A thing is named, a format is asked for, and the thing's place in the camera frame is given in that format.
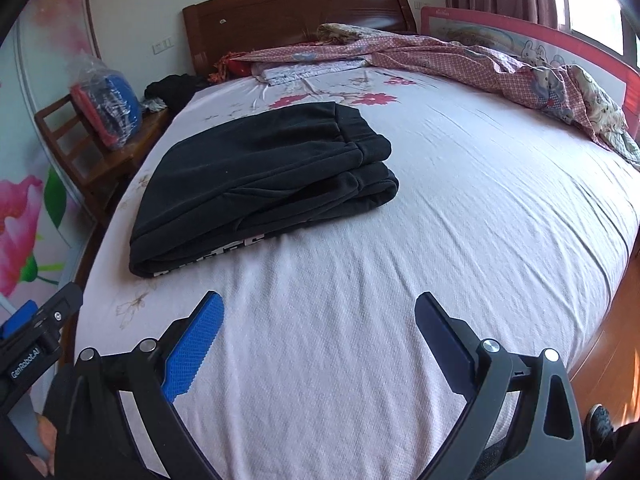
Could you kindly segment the person's left hand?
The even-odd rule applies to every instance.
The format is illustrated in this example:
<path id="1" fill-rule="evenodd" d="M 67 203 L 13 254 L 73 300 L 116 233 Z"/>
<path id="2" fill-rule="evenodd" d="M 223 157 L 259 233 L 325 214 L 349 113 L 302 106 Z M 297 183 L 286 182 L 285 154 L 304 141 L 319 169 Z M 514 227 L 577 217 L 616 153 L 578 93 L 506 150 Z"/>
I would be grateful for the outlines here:
<path id="1" fill-rule="evenodd" d="M 27 416 L 27 441 L 32 448 L 26 456 L 43 477 L 55 474 L 55 448 L 58 430 L 50 419 L 36 412 Z"/>

